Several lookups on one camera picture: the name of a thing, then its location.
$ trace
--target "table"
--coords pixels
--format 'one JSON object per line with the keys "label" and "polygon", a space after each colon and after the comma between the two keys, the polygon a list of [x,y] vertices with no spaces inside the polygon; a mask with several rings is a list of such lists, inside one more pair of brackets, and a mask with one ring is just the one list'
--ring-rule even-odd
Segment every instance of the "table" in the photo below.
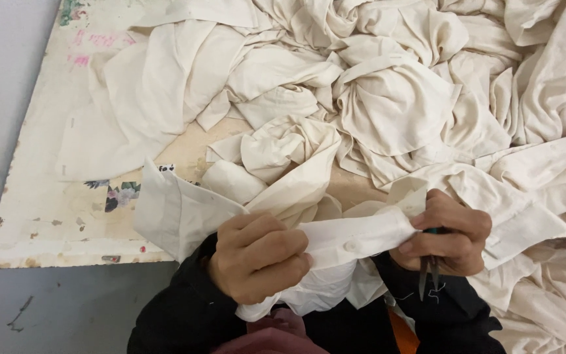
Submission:
{"label": "table", "polygon": [[[132,228],[136,199],[108,198],[137,189],[140,169],[110,181],[61,183],[55,162],[67,115],[90,102],[90,55],[135,43],[127,28],[145,12],[163,11],[170,0],[63,0],[30,101],[0,203],[0,268],[161,262],[172,258]],[[246,121],[225,118],[208,133],[197,123],[155,159],[200,181],[212,164],[211,142],[250,129]],[[386,194],[367,178],[334,163],[327,192],[348,209]]]}

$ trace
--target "shirt sleeve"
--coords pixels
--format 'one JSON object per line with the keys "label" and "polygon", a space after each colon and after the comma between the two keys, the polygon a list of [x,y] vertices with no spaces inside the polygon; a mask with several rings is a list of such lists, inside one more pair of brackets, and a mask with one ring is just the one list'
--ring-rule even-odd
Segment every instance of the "shirt sleeve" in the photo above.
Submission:
{"label": "shirt sleeve", "polygon": [[237,303],[220,291],[202,266],[215,252],[210,235],[178,268],[170,285],[143,308],[128,341],[128,354],[210,353],[246,334]]}
{"label": "shirt sleeve", "polygon": [[501,330],[491,317],[491,308],[465,277],[441,275],[438,291],[428,274],[425,295],[420,300],[419,273],[401,268],[388,252],[372,257],[377,270],[405,315],[415,321],[417,354],[469,353],[505,354],[503,346],[489,335]]}

